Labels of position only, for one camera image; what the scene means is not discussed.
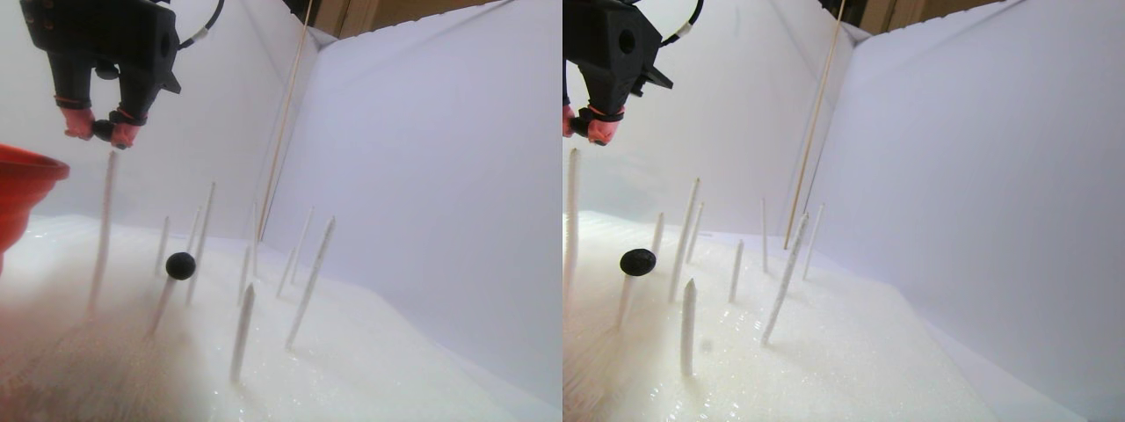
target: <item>white panel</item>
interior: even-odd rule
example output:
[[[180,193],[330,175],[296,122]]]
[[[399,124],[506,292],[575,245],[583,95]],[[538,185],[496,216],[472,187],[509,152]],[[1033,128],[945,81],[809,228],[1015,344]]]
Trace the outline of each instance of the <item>white panel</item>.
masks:
[[[558,408],[560,12],[492,3],[323,50],[266,237],[287,251],[308,207],[314,233],[335,215],[325,273]]]
[[[1125,2],[1027,0],[892,42],[912,28],[856,50],[914,56],[849,74],[818,246],[1081,416],[1125,419]]]

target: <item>wooden stick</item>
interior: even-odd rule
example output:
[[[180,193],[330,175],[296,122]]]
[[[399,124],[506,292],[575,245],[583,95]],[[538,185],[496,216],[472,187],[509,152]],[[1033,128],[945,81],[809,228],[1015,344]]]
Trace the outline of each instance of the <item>wooden stick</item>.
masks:
[[[332,240],[332,231],[336,227],[336,217],[328,221],[328,226],[324,230],[324,240],[321,241],[321,251],[316,253],[316,262],[313,263],[313,273],[308,276],[308,284],[305,285],[305,296],[300,298],[297,307],[297,317],[292,321],[292,329],[289,330],[289,338],[285,342],[286,349],[292,349],[292,341],[297,339],[297,330],[300,329],[300,321],[305,317],[308,308],[308,299],[313,297],[313,286],[316,285],[316,276],[321,272],[321,263],[324,262],[324,252],[328,250],[328,241]]]
[[[692,370],[692,352],[695,345],[695,279],[688,280],[684,287],[684,311],[680,323],[680,371],[685,377],[695,372]]]
[[[101,291],[101,279],[106,276],[106,261],[109,259],[109,222],[112,219],[111,205],[114,199],[114,179],[117,177],[117,151],[109,152],[109,164],[106,167],[106,189],[101,195],[101,231],[98,234],[98,260],[93,264],[93,285],[90,287],[90,299],[86,304],[86,316],[92,318],[98,304],[98,293]]]
[[[817,232],[820,231],[820,216],[825,214],[825,205],[820,204],[820,208],[817,209],[817,222],[812,224],[812,237],[809,239],[809,255],[804,257],[804,273],[801,275],[802,280],[809,279],[809,263],[812,262],[812,246],[817,244]]]
[[[164,263],[164,246],[168,245],[168,217],[164,217],[164,228],[160,231],[160,249],[156,250],[156,267],[152,270],[154,276],[160,276],[160,264]]]
[[[308,18],[313,14],[313,1],[308,2],[305,8],[305,23],[300,27],[300,38],[297,39],[297,55],[292,59],[292,70],[289,72],[289,89],[285,96],[285,106],[281,109],[281,128],[278,129],[277,147],[273,149],[273,163],[270,164],[270,177],[266,182],[266,198],[262,200],[262,215],[258,219],[258,233],[254,234],[254,240],[262,240],[262,228],[266,226],[266,213],[270,209],[270,203],[273,200],[273,189],[274,186],[274,173],[277,172],[278,158],[281,155],[281,141],[285,140],[285,127],[289,119],[289,102],[292,101],[292,91],[297,86],[297,70],[300,69],[300,53],[305,50],[305,38],[308,36]]]
[[[692,262],[692,254],[695,253],[695,240],[700,236],[700,222],[703,219],[703,206],[706,203],[700,203],[700,210],[695,214],[695,227],[692,228],[692,243],[687,245],[687,262]]]
[[[742,241],[738,241],[738,250],[735,251],[735,273],[730,276],[730,297],[727,303],[735,303],[735,293],[738,291],[738,273],[742,269]]]
[[[578,162],[582,153],[570,150],[566,176],[566,252],[562,255],[562,317],[570,308],[570,285],[578,267]]]
[[[825,99],[825,88],[828,84],[828,70],[831,69],[832,57],[836,55],[836,38],[840,35],[840,21],[844,19],[844,6],[847,0],[840,1],[840,10],[836,14],[836,30],[832,32],[832,44],[828,47],[828,60],[825,61],[825,72],[820,75],[820,88],[817,89],[817,105],[812,108],[812,123],[809,124],[809,135],[804,140],[804,158],[801,159],[801,173],[796,178],[796,192],[793,194],[793,208],[789,212],[789,223],[785,225],[785,245],[789,250],[789,234],[793,228],[793,217],[796,215],[796,201],[801,197],[801,185],[804,185],[804,168],[809,164],[809,151],[812,150],[812,135],[817,132],[817,118],[820,117],[820,102]]]
[[[796,266],[796,255],[801,252],[801,237],[804,236],[804,226],[809,223],[809,213],[801,216],[801,223],[796,226],[796,240],[793,241],[793,250],[789,253],[789,262],[785,264],[785,275],[781,278],[781,288],[777,289],[777,298],[774,299],[774,309],[770,313],[770,322],[765,332],[762,333],[762,345],[770,342],[770,334],[773,333],[774,324],[777,323],[777,314],[781,313],[781,304],[785,300],[785,293],[789,291],[789,281],[793,278],[793,267]]]
[[[660,255],[660,241],[664,240],[664,213],[656,216],[656,231],[652,233],[652,254]]]
[[[242,375],[242,358],[246,354],[246,336],[250,334],[250,315],[254,311],[254,285],[246,288],[242,300],[242,313],[238,315],[238,332],[234,338],[234,357],[231,359],[231,383],[238,383]]]
[[[207,194],[207,206],[204,208],[204,226],[199,231],[199,245],[196,248],[196,272],[191,275],[191,279],[188,281],[188,305],[191,305],[191,296],[196,293],[196,278],[202,272],[204,264],[204,243],[207,243],[207,226],[210,225],[210,208],[212,204],[215,201],[215,182],[212,182],[210,191]]]
[[[672,288],[668,289],[668,303],[676,300],[676,288],[680,286],[680,272],[684,269],[684,252],[687,249],[687,233],[692,228],[692,213],[695,212],[695,196],[700,190],[700,179],[692,183],[692,195],[687,199],[687,215],[684,226],[680,230],[680,244],[676,245],[676,261],[672,263]]]

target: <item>white peg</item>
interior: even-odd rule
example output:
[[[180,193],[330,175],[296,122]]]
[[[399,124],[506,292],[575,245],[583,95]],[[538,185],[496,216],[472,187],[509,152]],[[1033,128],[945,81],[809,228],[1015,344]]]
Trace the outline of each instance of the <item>white peg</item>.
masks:
[[[238,300],[234,303],[235,306],[242,303],[242,295],[246,291],[246,273],[250,272],[250,246],[246,246],[246,252],[242,255],[242,277],[238,279]]]
[[[289,282],[297,282],[297,269],[300,268],[300,250],[305,246],[305,235],[308,234],[308,226],[313,223],[313,213],[316,212],[316,207],[308,207],[308,216],[305,217],[305,228],[300,230],[300,239],[297,240],[297,255],[292,263],[292,273],[289,275]]]
[[[207,206],[204,207],[204,226],[199,231],[199,246],[196,248],[196,272],[191,275],[191,279],[188,281],[188,305],[191,305],[191,296],[196,293],[196,278],[202,272],[204,264],[204,244],[207,243],[207,226],[210,224],[210,208],[212,203],[215,201],[215,182],[212,182],[210,191],[207,194]]]
[[[680,244],[676,245],[676,261],[672,263],[672,287],[668,289],[668,303],[676,300],[676,287],[680,285],[680,272],[684,269],[684,252],[687,249],[687,235],[692,228],[692,214],[695,212],[695,196],[700,190],[700,179],[692,183],[692,195],[687,199],[687,214],[684,215],[684,226],[680,228]]]
[[[656,231],[652,232],[652,254],[660,254],[660,241],[664,237],[664,213],[656,216]]]
[[[117,177],[117,151],[109,152],[109,164],[106,167],[106,189],[101,195],[101,231],[98,234],[98,260],[93,264],[93,285],[90,287],[90,298],[86,304],[86,315],[93,317],[98,304],[98,293],[101,291],[101,279],[106,276],[106,261],[109,259],[109,222],[114,199],[114,179]]]
[[[199,216],[202,215],[201,214],[202,212],[204,212],[204,207],[202,206],[197,206],[196,207],[196,216],[191,217],[191,234],[188,235],[188,248],[184,249],[184,251],[189,251],[190,252],[191,251],[191,246],[195,246],[195,244],[196,244],[196,230],[199,228]]]
[[[160,303],[156,304],[156,315],[152,317],[152,325],[148,326],[145,338],[152,338],[156,334],[156,325],[160,325],[160,318],[164,316],[164,308],[168,307],[168,298],[172,296],[172,286],[174,285],[176,279],[172,276],[168,276],[168,279],[164,281],[164,290],[160,293]]]
[[[727,303],[735,303],[735,294],[738,291],[738,273],[742,269],[742,241],[738,241],[738,250],[735,251],[735,273],[730,276],[730,297]]]
[[[636,277],[626,275],[624,282],[621,286],[621,299],[618,304],[618,330],[621,330],[621,324],[626,321],[626,309],[629,308],[629,300],[632,298],[632,285],[636,280]]]
[[[692,371],[692,351],[695,345],[695,279],[684,287],[684,311],[680,332],[680,371],[690,377]]]
[[[242,313],[238,315],[238,332],[234,338],[234,357],[231,359],[231,383],[238,383],[242,372],[242,358],[246,354],[246,335],[250,334],[250,315],[254,311],[254,285],[246,288],[242,300]]]
[[[292,268],[292,258],[297,253],[297,248],[289,250],[289,259],[285,261],[285,272],[281,273],[281,279],[278,280],[278,296],[281,297],[281,288],[285,287],[285,280],[289,278],[289,269]]]
[[[777,290],[777,298],[774,300],[774,309],[770,313],[770,322],[762,333],[762,345],[770,342],[770,334],[773,333],[774,324],[777,323],[777,314],[781,313],[781,304],[785,300],[785,293],[789,291],[789,280],[793,278],[793,267],[796,266],[796,255],[801,252],[801,241],[804,236],[804,226],[809,223],[809,213],[801,216],[801,223],[796,226],[796,239],[793,240],[793,249],[789,253],[789,262],[785,263],[785,273],[781,278],[781,288]]]
[[[695,214],[695,227],[692,228],[692,243],[687,245],[687,263],[692,262],[692,255],[695,253],[695,241],[700,236],[700,221],[703,219],[703,205],[706,203],[700,203],[700,209]]]
[[[766,198],[762,198],[762,272],[770,272],[770,253],[766,252]]]
[[[321,272],[321,263],[324,262],[324,253],[328,250],[328,241],[332,240],[332,231],[336,227],[336,217],[328,219],[328,226],[324,228],[324,240],[321,241],[321,251],[316,253],[316,261],[313,262],[313,273],[305,285],[305,296],[300,298],[297,307],[297,317],[292,321],[292,329],[289,330],[289,338],[285,342],[286,349],[292,349],[292,341],[297,339],[297,330],[300,329],[300,321],[305,317],[308,308],[308,299],[313,297],[313,287],[316,285],[316,276]]]
[[[156,250],[156,267],[152,270],[154,276],[160,276],[160,264],[164,262],[164,246],[168,245],[168,217],[164,217],[164,228],[160,231],[160,249]]]
[[[817,232],[820,231],[820,216],[825,214],[825,205],[820,204],[820,208],[817,209],[817,222],[812,224],[812,237],[809,237],[809,255],[804,257],[804,272],[801,273],[801,279],[809,279],[809,263],[812,262],[812,246],[817,244]]]

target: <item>vertical rod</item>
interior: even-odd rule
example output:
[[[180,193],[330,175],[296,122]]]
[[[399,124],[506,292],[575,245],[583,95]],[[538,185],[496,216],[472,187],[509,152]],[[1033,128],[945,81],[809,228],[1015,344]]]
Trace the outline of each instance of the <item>vertical rod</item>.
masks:
[[[238,315],[238,332],[234,338],[234,357],[231,359],[231,383],[237,383],[242,375],[242,358],[246,356],[246,336],[250,334],[250,315],[254,311],[254,285],[246,288]]]
[[[687,245],[687,263],[692,262],[692,254],[695,253],[695,240],[700,236],[700,222],[703,219],[703,206],[706,203],[700,201],[700,209],[695,214],[695,227],[692,227],[692,243]]]
[[[160,249],[156,250],[156,267],[152,270],[154,276],[160,276],[160,264],[164,263],[164,246],[168,246],[168,223],[169,219],[165,216],[164,228],[160,231]]]
[[[199,245],[196,246],[196,272],[191,275],[191,279],[188,281],[188,305],[191,305],[191,296],[196,294],[196,278],[202,272],[204,244],[207,243],[207,226],[210,225],[210,208],[213,203],[215,203],[214,181],[212,182],[210,191],[207,192],[207,206],[204,207],[204,226],[199,231]]]
[[[328,241],[332,240],[332,231],[336,227],[336,217],[328,221],[328,226],[324,230],[324,240],[321,241],[321,251],[316,253],[316,262],[313,263],[313,273],[308,276],[308,284],[305,285],[305,296],[300,298],[297,307],[297,317],[292,321],[292,329],[289,330],[289,338],[285,342],[286,349],[292,349],[292,341],[297,339],[297,330],[300,329],[300,321],[308,309],[308,299],[313,297],[313,286],[316,285],[316,276],[321,272],[321,263],[324,262],[324,252],[328,250]]]
[[[652,254],[660,254],[660,241],[664,240],[664,213],[656,216],[656,231],[652,232]]]
[[[109,222],[112,219],[114,179],[117,177],[117,151],[109,152],[109,164],[106,167],[106,189],[101,196],[101,231],[98,234],[98,260],[93,264],[93,285],[90,287],[90,299],[86,304],[86,316],[93,317],[101,291],[101,280],[106,276],[106,261],[109,259]]]
[[[825,214],[825,205],[820,204],[820,208],[817,209],[817,222],[812,224],[812,237],[809,239],[809,255],[804,257],[804,273],[801,275],[802,280],[809,279],[809,263],[812,262],[812,246],[817,244],[817,232],[820,231],[820,216]]]
[[[738,291],[738,273],[742,270],[742,241],[738,241],[738,250],[735,251],[735,273],[730,276],[730,297],[727,303],[735,303],[735,295]]]
[[[676,288],[680,286],[680,272],[684,269],[684,252],[687,249],[687,234],[692,228],[692,214],[695,212],[695,196],[700,190],[700,179],[692,183],[692,195],[687,198],[687,215],[684,215],[684,226],[680,230],[680,244],[676,245],[676,261],[672,263],[672,286],[668,289],[668,303],[676,300]]]
[[[680,371],[685,377],[695,374],[692,370],[692,352],[695,345],[695,280],[687,281],[684,287],[684,311],[680,323]]]
[[[785,264],[785,275],[781,278],[781,288],[777,289],[777,298],[774,299],[774,309],[770,313],[770,322],[762,333],[762,345],[770,342],[770,334],[773,334],[774,324],[777,323],[777,315],[781,313],[781,304],[785,300],[785,293],[789,291],[789,281],[793,278],[793,267],[796,266],[796,255],[801,252],[801,237],[804,235],[804,226],[809,223],[809,213],[801,216],[801,223],[796,226],[796,240],[793,241],[793,250],[789,252],[789,262]]]

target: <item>white stick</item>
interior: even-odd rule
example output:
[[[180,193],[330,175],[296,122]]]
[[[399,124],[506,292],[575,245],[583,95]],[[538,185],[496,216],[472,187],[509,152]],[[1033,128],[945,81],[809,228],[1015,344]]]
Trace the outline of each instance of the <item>white stick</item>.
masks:
[[[308,225],[313,223],[313,212],[316,207],[308,207],[308,217],[305,217],[305,228],[300,230],[300,239],[297,240],[297,257],[296,261],[292,263],[292,273],[289,276],[289,282],[297,282],[297,269],[300,268],[300,250],[305,246],[305,235],[308,234]]]
[[[695,213],[695,227],[692,228],[692,243],[687,245],[687,263],[692,262],[692,254],[695,253],[695,240],[700,236],[700,221],[703,219],[703,205],[700,203],[700,210]]]
[[[664,240],[664,213],[656,216],[656,231],[652,233],[652,254],[660,254],[660,241]]]
[[[254,285],[246,288],[242,300],[242,314],[238,315],[238,333],[234,338],[234,358],[231,360],[231,383],[237,383],[242,375],[242,358],[246,354],[246,335],[250,334],[250,315],[254,309]]]
[[[146,338],[152,338],[156,334],[156,325],[160,325],[160,317],[164,316],[164,308],[168,307],[168,298],[172,296],[172,286],[176,285],[176,279],[172,276],[168,276],[168,280],[164,281],[164,291],[160,294],[160,303],[156,305],[156,315],[152,317],[152,326],[148,327],[148,332],[145,334]]]
[[[738,241],[738,250],[735,251],[735,273],[730,276],[730,297],[727,303],[735,303],[735,293],[738,291],[738,273],[742,270],[742,241]]]
[[[578,149],[570,150],[566,176],[566,253],[562,257],[562,318],[570,308],[570,284],[578,266]]]
[[[820,216],[825,214],[825,205],[820,204],[820,208],[817,209],[817,222],[812,224],[812,237],[809,237],[809,255],[804,257],[804,272],[801,275],[802,280],[809,279],[809,263],[812,262],[812,246],[817,244],[817,232],[820,231]]]
[[[308,276],[308,284],[305,285],[305,296],[300,298],[300,306],[297,307],[297,318],[292,321],[292,329],[289,330],[289,339],[286,340],[286,349],[292,349],[292,341],[297,339],[297,330],[300,329],[300,320],[305,317],[305,309],[308,308],[308,299],[313,297],[313,286],[316,285],[316,276],[321,272],[321,263],[324,262],[324,252],[328,250],[328,241],[332,240],[332,231],[336,227],[336,217],[328,221],[328,226],[324,230],[324,240],[321,241],[321,251],[316,253],[316,261],[313,262],[313,273]]]
[[[766,252],[766,198],[762,198],[762,272],[770,272],[770,253]]]
[[[692,370],[692,350],[695,344],[695,280],[687,281],[684,287],[684,312],[680,332],[680,371],[685,377],[694,374]]]
[[[632,298],[632,284],[636,279],[636,277],[627,275],[621,286],[621,302],[618,305],[618,330],[621,330],[621,323],[626,321],[626,309],[629,308],[629,300]]]
[[[160,249],[156,250],[156,268],[152,270],[154,276],[160,276],[160,264],[164,263],[164,246],[168,246],[168,217],[164,217],[164,230],[160,232]]]
[[[212,182],[210,191],[207,194],[207,206],[204,207],[204,226],[199,231],[199,246],[196,248],[196,272],[191,275],[191,280],[188,281],[188,305],[191,305],[191,295],[196,293],[196,278],[202,272],[200,269],[204,264],[204,243],[207,242],[207,226],[210,224],[210,206],[215,201],[215,182]]]
[[[238,279],[238,300],[234,303],[234,306],[238,306],[242,303],[242,295],[246,291],[246,273],[250,272],[250,246],[246,246],[246,253],[242,255],[242,277]]]
[[[254,205],[252,206],[251,209],[252,209],[251,215],[256,216],[258,215],[258,203],[256,203],[256,199],[255,199]],[[259,233],[259,230],[261,230],[261,227],[258,226],[259,218],[251,218],[251,221],[254,222],[253,223],[254,224],[254,233],[250,235],[250,257],[251,257],[250,261],[251,261],[251,267],[253,267],[253,269],[254,269],[254,278],[256,278],[258,277],[258,233]],[[238,294],[238,297],[240,297],[240,302],[241,302],[241,297],[242,297],[241,293]]]
[[[684,226],[680,230],[680,244],[676,245],[676,261],[672,263],[672,287],[668,289],[668,303],[676,300],[676,287],[680,286],[680,271],[684,269],[684,251],[687,249],[687,234],[692,228],[692,213],[695,210],[695,194],[700,190],[700,179],[692,183],[692,196],[687,199],[687,215]]]
[[[196,230],[199,228],[199,215],[202,210],[204,207],[196,207],[196,216],[191,218],[191,235],[188,236],[188,248],[184,251],[191,252],[191,246],[196,244]]]
[[[781,279],[781,288],[777,290],[777,299],[774,300],[774,309],[770,314],[770,323],[766,324],[766,331],[762,333],[762,345],[770,342],[770,334],[773,333],[773,326],[777,323],[777,314],[781,313],[781,304],[785,300],[789,280],[793,278],[793,267],[796,266],[796,255],[801,252],[801,241],[804,236],[804,226],[808,223],[809,213],[804,213],[801,216],[801,223],[796,226],[796,239],[793,240],[793,249],[789,252],[789,262],[785,263],[785,275]]]
[[[289,259],[285,261],[285,272],[281,273],[281,279],[278,280],[278,296],[281,297],[281,288],[285,287],[285,280],[289,278],[289,268],[292,267],[292,258],[297,253],[297,248],[289,250]]]
[[[109,152],[109,165],[106,167],[106,190],[101,195],[101,232],[98,235],[98,260],[93,264],[93,286],[90,287],[90,300],[86,304],[86,316],[93,317],[101,290],[101,279],[106,275],[106,260],[109,259],[109,221],[114,199],[114,179],[117,177],[117,151]]]

